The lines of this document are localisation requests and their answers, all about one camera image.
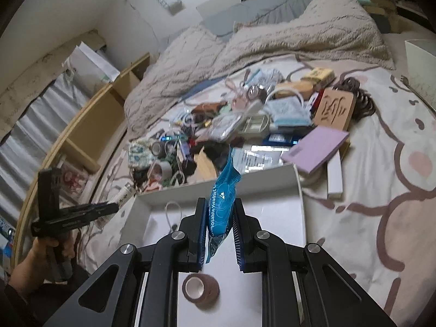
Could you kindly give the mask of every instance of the beige blanket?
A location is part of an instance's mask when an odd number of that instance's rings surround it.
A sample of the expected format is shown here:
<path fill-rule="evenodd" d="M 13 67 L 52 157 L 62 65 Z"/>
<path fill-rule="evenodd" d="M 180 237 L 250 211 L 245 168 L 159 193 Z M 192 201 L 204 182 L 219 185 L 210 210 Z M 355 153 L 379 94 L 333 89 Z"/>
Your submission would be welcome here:
<path fill-rule="evenodd" d="M 143 136 L 202 80 L 296 51 L 317 59 L 353 59 L 395 68 L 375 22 L 356 0 L 313 0 L 299 18 L 242 27 L 226 45 L 204 27 L 191 27 L 173 41 L 126 99 L 130 137 Z"/>

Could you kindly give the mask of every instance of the purple notebook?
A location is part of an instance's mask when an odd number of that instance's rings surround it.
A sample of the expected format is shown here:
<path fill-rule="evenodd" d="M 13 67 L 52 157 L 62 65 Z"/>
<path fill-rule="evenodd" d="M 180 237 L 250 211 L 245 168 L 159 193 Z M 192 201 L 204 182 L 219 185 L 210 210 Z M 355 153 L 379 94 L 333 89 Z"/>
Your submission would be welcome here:
<path fill-rule="evenodd" d="M 348 132 L 319 125 L 284 153 L 282 160 L 310 174 L 334 155 L 348 135 Z"/>

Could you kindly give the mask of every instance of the black handheld device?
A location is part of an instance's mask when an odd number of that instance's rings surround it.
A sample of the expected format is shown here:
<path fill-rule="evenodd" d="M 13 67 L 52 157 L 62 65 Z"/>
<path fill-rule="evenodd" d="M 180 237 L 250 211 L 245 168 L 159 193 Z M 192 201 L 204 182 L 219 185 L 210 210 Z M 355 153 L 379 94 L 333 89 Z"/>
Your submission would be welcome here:
<path fill-rule="evenodd" d="M 59 168 L 44 169 L 38 173 L 39 218 L 31 224 L 34 237 L 53 237 L 59 241 L 59 246 L 47 249 L 56 282 L 66 281 L 72 275 L 70 259 L 62 255 L 62 243 L 68 238 L 69 231 L 118 211 L 116 203 L 83 204 L 60 209 L 60 176 Z"/>

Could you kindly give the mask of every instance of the blue plastic bag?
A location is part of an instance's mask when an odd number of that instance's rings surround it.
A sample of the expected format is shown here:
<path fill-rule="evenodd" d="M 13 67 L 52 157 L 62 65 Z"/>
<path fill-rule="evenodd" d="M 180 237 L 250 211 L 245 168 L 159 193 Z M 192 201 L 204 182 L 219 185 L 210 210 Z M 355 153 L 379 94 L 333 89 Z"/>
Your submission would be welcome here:
<path fill-rule="evenodd" d="M 233 202 L 236 197 L 236 183 L 241 179 L 240 173 L 233 167 L 232 151 L 228 153 L 227 164 L 212 188 L 209 201 L 209 263 L 220 244 L 232 228 Z"/>

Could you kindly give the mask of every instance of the white wall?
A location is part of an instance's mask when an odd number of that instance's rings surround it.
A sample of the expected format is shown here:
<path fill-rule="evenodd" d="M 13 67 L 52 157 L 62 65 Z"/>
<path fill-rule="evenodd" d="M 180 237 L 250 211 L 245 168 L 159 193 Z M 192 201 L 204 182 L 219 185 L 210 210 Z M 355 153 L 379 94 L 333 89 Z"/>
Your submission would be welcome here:
<path fill-rule="evenodd" d="M 0 37 L 0 91 L 47 52 L 89 29 L 114 0 L 25 0 Z"/>
<path fill-rule="evenodd" d="M 158 39 L 202 21 L 196 7 L 208 0 L 181 1 L 184 9 L 175 16 L 156 0 L 116 0 L 103 13 L 97 29 L 105 38 L 109 57 L 118 68 L 126 67 L 147 51 L 156 52 Z"/>

